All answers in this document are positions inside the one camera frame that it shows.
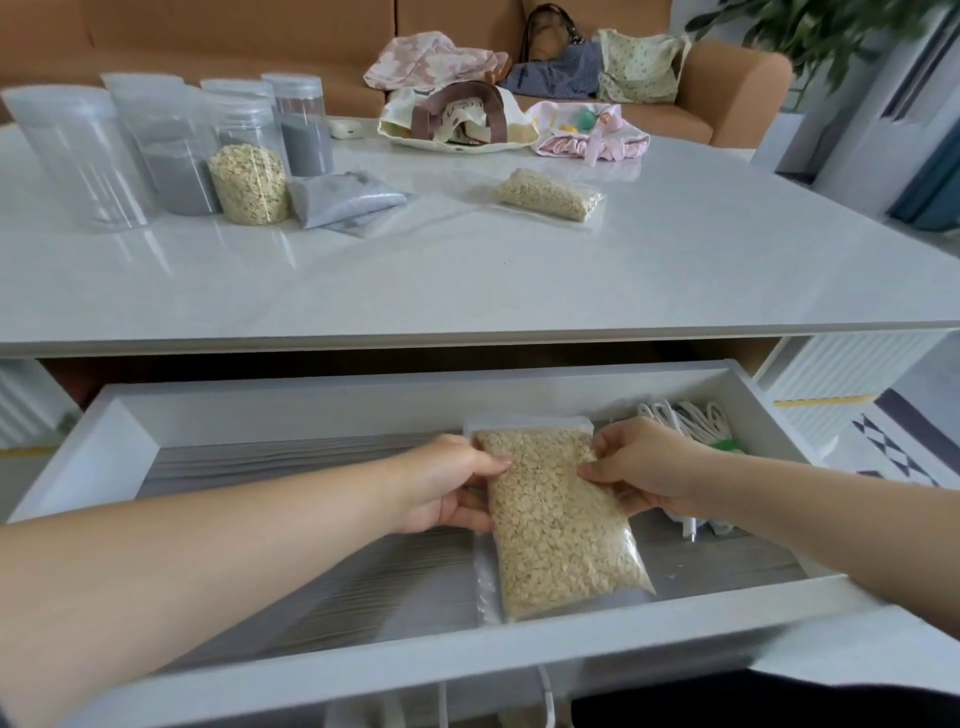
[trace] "white cable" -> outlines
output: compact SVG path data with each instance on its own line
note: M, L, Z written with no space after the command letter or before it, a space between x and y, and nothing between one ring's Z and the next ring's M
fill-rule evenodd
M557 725L557 708L553 701L550 676L546 673L546 667L543 665L537 665L537 672L540 674L540 685L543 687L543 707L546 708L546 725L544 728L555 728Z
M450 719L446 714L446 683L441 683L437 690L437 713L439 714L439 728L449 728Z

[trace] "oat flakes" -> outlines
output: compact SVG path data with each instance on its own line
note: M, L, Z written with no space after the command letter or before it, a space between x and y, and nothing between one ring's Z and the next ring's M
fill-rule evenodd
M654 591L615 495L576 474L594 459L589 435L504 429L476 438L488 452L514 457L489 493L507 619L620 589Z
M585 222L600 204L599 192L580 189L565 182L551 180L529 169L514 174L493 188L501 203L532 209L566 220Z
M269 225L290 215L283 162L255 144L229 144L210 158L210 176L231 223Z

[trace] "pink cloth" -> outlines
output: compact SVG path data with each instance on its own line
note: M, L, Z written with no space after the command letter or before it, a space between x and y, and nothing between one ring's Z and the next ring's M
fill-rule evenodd
M647 151L648 139L602 139L603 147L597 155L598 159L606 161L623 161L637 159ZM538 148L551 157L585 157L587 155L588 139L581 136L551 136Z
M443 33L431 31L395 37L363 78L370 88L381 91L429 91L458 81L496 81L509 64L510 56L506 53L458 48Z
M534 151L545 157L581 157L592 167L597 159L640 158L650 146L650 135L624 119L619 104L540 101L529 113L540 127ZM585 115L596 119L596 124L588 133L576 132L585 127Z

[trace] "curtain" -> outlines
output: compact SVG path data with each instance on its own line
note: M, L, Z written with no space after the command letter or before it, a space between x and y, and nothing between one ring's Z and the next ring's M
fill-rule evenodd
M888 214L922 231L948 231L960 224L960 123L947 134Z

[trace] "drawer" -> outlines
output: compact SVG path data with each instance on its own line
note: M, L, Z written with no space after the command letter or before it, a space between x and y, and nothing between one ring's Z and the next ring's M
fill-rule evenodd
M605 422L650 397L716 400L746 451L815 458L730 361L112 386L12 520L370 459L458 431L476 412ZM557 695L586 694L741 667L811 620L878 611L846 576L758 537L688 544L659 511L632 526L656 598L627 592L575 614L478 626L472 536L392 536L68 724L146 728L384 692L429 705L438 684L449 686L449 718L462 719L536 703L537 666ZM418 715L408 725L436 724Z

